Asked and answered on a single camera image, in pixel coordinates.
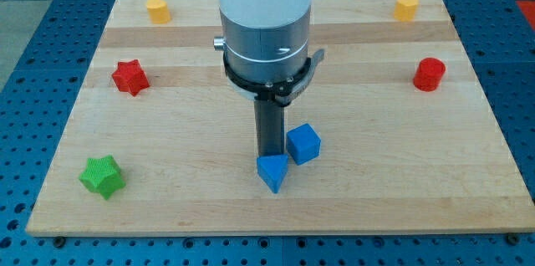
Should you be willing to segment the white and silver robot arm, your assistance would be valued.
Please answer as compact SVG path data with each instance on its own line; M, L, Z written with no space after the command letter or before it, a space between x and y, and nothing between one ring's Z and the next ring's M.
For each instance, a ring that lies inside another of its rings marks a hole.
M312 0L219 0L227 77L242 96L245 84L286 82L308 57Z

